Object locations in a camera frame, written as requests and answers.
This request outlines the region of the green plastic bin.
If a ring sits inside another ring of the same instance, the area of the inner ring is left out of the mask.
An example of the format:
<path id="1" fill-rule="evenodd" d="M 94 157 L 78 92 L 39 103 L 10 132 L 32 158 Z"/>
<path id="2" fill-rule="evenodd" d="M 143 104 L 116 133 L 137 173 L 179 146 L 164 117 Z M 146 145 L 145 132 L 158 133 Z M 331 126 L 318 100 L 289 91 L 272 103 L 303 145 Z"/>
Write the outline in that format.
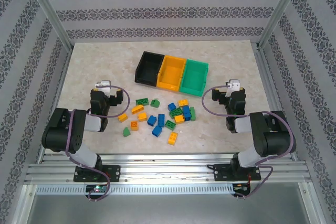
<path id="1" fill-rule="evenodd" d="M 201 97 L 203 95 L 208 73 L 208 63 L 190 60 L 186 61 L 179 92 Z"/>

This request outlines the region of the black plastic bin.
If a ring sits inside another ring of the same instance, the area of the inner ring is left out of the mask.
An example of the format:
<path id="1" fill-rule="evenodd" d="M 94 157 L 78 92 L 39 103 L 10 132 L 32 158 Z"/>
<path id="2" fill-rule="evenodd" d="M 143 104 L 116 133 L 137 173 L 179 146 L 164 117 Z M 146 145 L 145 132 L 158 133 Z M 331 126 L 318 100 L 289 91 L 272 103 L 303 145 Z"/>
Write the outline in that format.
<path id="1" fill-rule="evenodd" d="M 144 51 L 135 70 L 135 82 L 156 87 L 164 55 Z"/>

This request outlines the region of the yellow plastic bin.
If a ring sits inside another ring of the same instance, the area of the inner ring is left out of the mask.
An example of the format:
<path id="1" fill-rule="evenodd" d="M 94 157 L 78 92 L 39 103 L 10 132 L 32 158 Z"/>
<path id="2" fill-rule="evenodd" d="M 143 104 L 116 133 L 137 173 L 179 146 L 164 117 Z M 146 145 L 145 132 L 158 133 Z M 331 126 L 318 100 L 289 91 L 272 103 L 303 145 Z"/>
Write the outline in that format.
<path id="1" fill-rule="evenodd" d="M 161 64 L 156 86 L 178 91 L 186 65 L 186 59 L 165 55 Z"/>

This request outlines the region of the circuit board with green light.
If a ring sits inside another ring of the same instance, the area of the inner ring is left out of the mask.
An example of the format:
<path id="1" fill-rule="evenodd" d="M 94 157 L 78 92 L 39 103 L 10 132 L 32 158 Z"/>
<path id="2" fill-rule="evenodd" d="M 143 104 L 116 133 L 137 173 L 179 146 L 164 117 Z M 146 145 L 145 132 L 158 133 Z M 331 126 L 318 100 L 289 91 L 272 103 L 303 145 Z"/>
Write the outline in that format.
<path id="1" fill-rule="evenodd" d="M 107 186 L 105 185 L 88 185 L 86 186 L 86 192 L 93 193 L 105 193 L 107 191 Z"/>

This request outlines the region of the right aluminium side rail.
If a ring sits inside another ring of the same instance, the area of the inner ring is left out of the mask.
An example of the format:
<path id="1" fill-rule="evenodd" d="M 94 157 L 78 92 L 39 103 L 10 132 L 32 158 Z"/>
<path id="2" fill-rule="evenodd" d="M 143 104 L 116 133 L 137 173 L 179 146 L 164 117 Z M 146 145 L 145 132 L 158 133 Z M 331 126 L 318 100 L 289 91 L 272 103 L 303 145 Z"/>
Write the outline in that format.
<path id="1" fill-rule="evenodd" d="M 252 42 L 251 46 L 258 66 L 260 78 L 263 83 L 269 108 L 272 111 L 282 110 L 282 106 L 276 91 L 276 86 L 273 82 L 264 52 L 258 48 L 257 43 Z"/>

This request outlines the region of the aluminium side rail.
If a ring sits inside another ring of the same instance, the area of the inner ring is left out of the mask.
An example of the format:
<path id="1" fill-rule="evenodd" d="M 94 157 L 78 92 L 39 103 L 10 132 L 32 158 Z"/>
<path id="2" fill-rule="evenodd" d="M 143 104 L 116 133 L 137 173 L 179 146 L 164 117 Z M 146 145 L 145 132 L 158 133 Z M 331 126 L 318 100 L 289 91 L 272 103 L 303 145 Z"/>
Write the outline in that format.
<path id="1" fill-rule="evenodd" d="M 263 83 L 269 108 L 272 111 L 282 110 L 282 106 L 276 91 L 276 86 L 273 82 L 264 52 L 258 48 L 257 43 L 252 42 L 251 46 L 258 66 L 260 78 Z"/>
<path id="2" fill-rule="evenodd" d="M 62 91 L 62 87 L 64 85 L 64 81 L 65 81 L 66 73 L 68 71 L 68 67 L 69 67 L 69 63 L 70 63 L 72 53 L 73 53 L 73 50 L 68 52 L 67 57 L 64 61 L 62 71 L 60 73 L 59 80 L 57 82 L 57 86 L 56 86 L 57 89 L 56 89 L 55 94 L 53 96 L 52 106 L 49 110 L 48 118 L 47 118 L 47 121 L 46 121 L 46 126 L 49 123 L 49 120 L 52 116 L 53 111 L 55 110 L 55 108 L 58 105 L 60 94 L 61 94 L 61 91 Z M 36 164 L 40 164 L 43 161 L 44 152 L 45 152 L 45 148 L 42 146 L 42 144 L 40 144 L 38 152 L 37 152 L 36 160 L 35 160 Z"/>

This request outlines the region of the left aluminium side rail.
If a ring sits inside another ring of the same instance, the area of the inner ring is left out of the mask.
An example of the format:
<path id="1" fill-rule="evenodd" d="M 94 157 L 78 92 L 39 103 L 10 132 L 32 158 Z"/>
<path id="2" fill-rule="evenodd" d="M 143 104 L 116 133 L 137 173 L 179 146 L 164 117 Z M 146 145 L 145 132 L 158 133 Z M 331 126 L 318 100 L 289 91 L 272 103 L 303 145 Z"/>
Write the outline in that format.
<path id="1" fill-rule="evenodd" d="M 53 96 L 52 106 L 49 110 L 48 118 L 47 118 L 47 121 L 46 121 L 46 126 L 49 123 L 49 120 L 52 116 L 53 111 L 55 110 L 55 108 L 58 105 L 60 94 L 61 94 L 61 91 L 62 91 L 62 87 L 64 85 L 64 81 L 65 81 L 66 73 L 68 71 L 68 67 L 69 67 L 69 63 L 70 63 L 72 53 L 73 53 L 73 50 L 68 52 L 67 57 L 64 61 L 62 71 L 60 73 L 59 80 L 57 82 L 57 86 L 56 86 L 57 89 L 56 89 L 55 94 Z M 38 152 L 37 152 L 36 160 L 35 160 L 36 164 L 40 164 L 43 161 L 44 152 L 45 152 L 45 148 L 42 146 L 42 144 L 40 144 Z"/>

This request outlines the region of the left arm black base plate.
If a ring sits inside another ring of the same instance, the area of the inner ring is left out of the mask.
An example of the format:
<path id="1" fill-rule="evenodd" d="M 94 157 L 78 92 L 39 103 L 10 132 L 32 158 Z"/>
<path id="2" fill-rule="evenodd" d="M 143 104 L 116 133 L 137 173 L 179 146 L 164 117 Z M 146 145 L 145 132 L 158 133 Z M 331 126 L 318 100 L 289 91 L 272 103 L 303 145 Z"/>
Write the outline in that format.
<path id="1" fill-rule="evenodd" d="M 102 173 L 105 173 L 110 182 L 119 182 L 120 177 L 120 166 L 116 165 L 103 165 Z M 106 183 L 106 177 L 98 172 L 94 172 L 90 169 L 81 168 L 76 166 L 75 173 L 74 173 L 74 182 L 83 182 L 83 183 Z"/>

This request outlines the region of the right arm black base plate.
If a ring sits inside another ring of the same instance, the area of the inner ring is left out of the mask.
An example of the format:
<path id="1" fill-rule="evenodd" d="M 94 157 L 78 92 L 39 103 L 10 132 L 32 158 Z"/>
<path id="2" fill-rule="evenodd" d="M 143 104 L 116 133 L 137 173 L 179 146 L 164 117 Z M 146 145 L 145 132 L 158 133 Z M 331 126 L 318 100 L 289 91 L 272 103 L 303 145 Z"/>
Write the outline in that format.
<path id="1" fill-rule="evenodd" d="M 260 181 L 261 174 L 257 167 L 243 168 L 234 166 L 233 164 L 215 164 L 214 169 L 214 179 L 215 181 L 227 181 L 227 182 L 237 182 L 237 181 Z"/>

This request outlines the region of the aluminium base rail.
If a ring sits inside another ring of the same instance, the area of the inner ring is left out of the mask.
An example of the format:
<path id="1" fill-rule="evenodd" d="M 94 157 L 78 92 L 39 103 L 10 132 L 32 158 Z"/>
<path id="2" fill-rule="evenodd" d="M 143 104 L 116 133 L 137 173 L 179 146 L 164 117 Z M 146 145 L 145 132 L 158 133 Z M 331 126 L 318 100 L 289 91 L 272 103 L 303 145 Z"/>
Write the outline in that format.
<path id="1" fill-rule="evenodd" d="M 102 154 L 104 164 L 119 165 L 121 184 L 206 184 L 215 183 L 212 164 L 228 164 L 232 153 L 213 154 Z M 270 160 L 260 169 L 269 183 L 304 183 L 312 178 L 304 161 L 291 155 Z M 64 155 L 47 153 L 38 164 L 30 164 L 24 179 L 26 185 L 73 184 L 75 165 Z"/>

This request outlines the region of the right aluminium frame post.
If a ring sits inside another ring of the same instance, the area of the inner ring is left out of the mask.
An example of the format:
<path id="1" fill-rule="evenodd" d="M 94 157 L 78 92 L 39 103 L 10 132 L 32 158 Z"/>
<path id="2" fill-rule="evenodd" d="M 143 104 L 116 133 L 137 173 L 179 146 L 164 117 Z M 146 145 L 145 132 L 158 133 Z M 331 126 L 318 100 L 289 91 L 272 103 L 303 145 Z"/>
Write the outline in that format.
<path id="1" fill-rule="evenodd" d="M 289 2 L 290 0 L 279 0 L 273 14 L 271 15 L 270 20 L 268 21 L 266 27 L 264 28 L 264 31 L 260 37 L 260 40 L 257 43 L 257 48 L 259 51 L 261 51 L 265 47 L 268 39 L 270 38 L 273 30 L 275 29 L 278 21 L 283 15 Z"/>

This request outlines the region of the aluminium frame post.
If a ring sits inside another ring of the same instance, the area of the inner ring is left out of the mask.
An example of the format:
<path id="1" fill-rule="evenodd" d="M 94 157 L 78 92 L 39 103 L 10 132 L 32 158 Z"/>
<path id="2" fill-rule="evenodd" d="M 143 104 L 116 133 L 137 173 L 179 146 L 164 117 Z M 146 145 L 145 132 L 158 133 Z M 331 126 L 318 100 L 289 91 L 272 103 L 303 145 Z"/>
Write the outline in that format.
<path id="1" fill-rule="evenodd" d="M 283 15 L 289 2 L 290 0 L 279 0 L 273 14 L 271 15 L 270 20 L 268 21 L 266 27 L 264 28 L 264 31 L 260 37 L 260 40 L 257 43 L 257 48 L 259 51 L 261 51 L 265 47 L 268 39 L 270 38 L 273 30 L 275 29 L 278 21 Z"/>
<path id="2" fill-rule="evenodd" d="M 66 51 L 70 52 L 73 50 L 74 45 L 71 42 L 70 37 L 68 36 L 62 22 L 60 21 L 55 9 L 53 8 L 50 0 L 38 0 L 40 6 L 42 7 L 46 17 L 49 19 L 53 28 L 55 29 L 59 39 L 62 44 L 65 46 Z"/>

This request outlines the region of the left aluminium frame post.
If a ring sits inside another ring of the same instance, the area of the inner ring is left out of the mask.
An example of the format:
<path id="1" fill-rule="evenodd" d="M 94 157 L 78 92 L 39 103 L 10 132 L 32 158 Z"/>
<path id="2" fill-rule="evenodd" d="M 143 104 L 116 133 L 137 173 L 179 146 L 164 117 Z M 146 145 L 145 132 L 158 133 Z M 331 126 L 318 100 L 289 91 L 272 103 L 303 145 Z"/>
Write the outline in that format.
<path id="1" fill-rule="evenodd" d="M 40 6 L 42 7 L 46 17 L 49 19 L 53 28 L 55 29 L 59 39 L 62 44 L 65 46 L 66 51 L 70 52 L 73 50 L 74 45 L 71 42 L 70 37 L 68 36 L 62 22 L 60 21 L 55 9 L 53 8 L 50 0 L 38 0 Z"/>

